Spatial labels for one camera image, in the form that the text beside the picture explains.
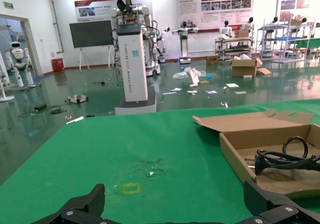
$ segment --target wall poster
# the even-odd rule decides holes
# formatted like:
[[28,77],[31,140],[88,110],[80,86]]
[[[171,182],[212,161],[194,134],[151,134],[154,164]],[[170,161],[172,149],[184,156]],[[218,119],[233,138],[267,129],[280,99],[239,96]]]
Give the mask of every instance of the wall poster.
[[225,20],[233,30],[240,29],[252,15],[254,0],[176,0],[178,27],[183,21],[199,32],[218,31]]
[[293,19],[301,20],[307,17],[313,22],[320,17],[317,0],[278,0],[276,15],[280,22],[289,21],[293,14]]
[[[151,0],[131,0],[132,6],[147,6],[153,16]],[[75,1],[75,13],[78,22],[91,22],[101,20],[111,20],[110,9],[117,8],[117,0],[82,0]]]

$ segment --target cardboard box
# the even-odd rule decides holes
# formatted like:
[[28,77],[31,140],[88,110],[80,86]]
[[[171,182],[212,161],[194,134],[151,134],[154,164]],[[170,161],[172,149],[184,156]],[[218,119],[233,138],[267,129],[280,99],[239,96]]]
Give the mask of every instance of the cardboard box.
[[243,77],[244,75],[252,75],[255,77],[257,74],[257,67],[261,67],[262,62],[259,58],[256,59],[234,59],[231,62],[232,77]]
[[[283,144],[293,136],[308,142],[308,158],[320,154],[320,126],[309,124],[314,115],[294,111],[265,112],[193,117],[202,126],[220,132],[221,151],[242,182],[253,180],[263,190],[285,194],[292,199],[320,197],[320,172],[267,168],[255,175],[253,159],[257,150],[282,152]],[[287,153],[301,157],[303,144],[292,141]]]
[[207,63],[207,65],[218,65],[219,57],[217,55],[216,56],[208,56],[206,58],[206,63]]
[[245,38],[249,37],[249,30],[235,30],[234,36],[236,38]]
[[291,26],[300,26],[302,24],[301,20],[293,19],[291,20]]

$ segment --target green mat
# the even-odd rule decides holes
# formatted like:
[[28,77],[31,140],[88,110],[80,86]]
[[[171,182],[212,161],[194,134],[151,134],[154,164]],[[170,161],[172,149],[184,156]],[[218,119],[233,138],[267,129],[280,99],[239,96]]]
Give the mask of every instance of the green mat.
[[[270,108],[313,112],[320,99],[87,118],[65,125],[1,187],[1,223],[30,223],[69,198],[106,187],[103,218],[120,223],[222,222],[250,217],[243,185],[223,157],[218,133],[199,117]],[[319,199],[301,201],[320,212]]]
[[[308,40],[297,40],[296,48],[306,48],[308,44]],[[320,47],[320,38],[312,38],[309,42],[309,48],[319,48]]]

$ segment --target glossy floor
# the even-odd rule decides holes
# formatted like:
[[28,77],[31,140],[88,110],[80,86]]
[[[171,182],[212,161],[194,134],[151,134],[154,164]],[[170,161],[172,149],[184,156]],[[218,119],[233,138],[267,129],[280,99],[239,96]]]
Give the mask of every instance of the glossy floor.
[[[271,71],[271,75],[249,80],[232,78],[228,63],[218,66],[206,66],[205,63],[197,61],[191,64],[197,70],[212,75],[212,79],[206,80],[208,83],[200,84],[197,88],[189,88],[190,78],[173,79],[175,73],[183,71],[188,65],[180,67],[177,63],[164,64],[160,76],[148,78],[148,88],[157,93],[157,110],[220,107],[221,102],[227,102],[232,107],[320,97],[320,83],[317,82],[320,80],[319,60],[306,63],[266,63],[264,67]],[[67,70],[35,80],[41,86],[26,92],[8,92],[7,95],[13,95],[15,99],[0,103],[0,184],[65,125],[67,118],[93,114],[114,115],[114,106],[124,93],[121,75],[116,76],[114,70],[107,68],[93,68],[83,72]],[[105,85],[99,85],[98,82],[101,81],[105,81]],[[236,83],[239,88],[224,89],[228,83]],[[182,90],[178,94],[162,94],[172,88]],[[191,95],[187,93],[188,90],[197,90],[198,94]],[[206,91],[209,90],[217,93],[207,94]],[[89,101],[80,105],[63,106],[65,112],[56,115],[51,114],[54,109],[36,114],[31,112],[35,106],[44,103],[48,106],[64,104],[66,97],[75,94],[87,95]]]

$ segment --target plastic bag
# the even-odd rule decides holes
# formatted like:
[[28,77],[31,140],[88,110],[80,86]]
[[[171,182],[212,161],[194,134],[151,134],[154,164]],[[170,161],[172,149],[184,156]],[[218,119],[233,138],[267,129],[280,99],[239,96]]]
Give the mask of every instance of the plastic bag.
[[[185,68],[183,72],[180,73],[176,73],[175,75],[173,75],[173,78],[188,78],[188,72],[190,72],[191,67]],[[206,72],[205,71],[196,71],[198,74],[198,77],[205,77],[206,76]]]

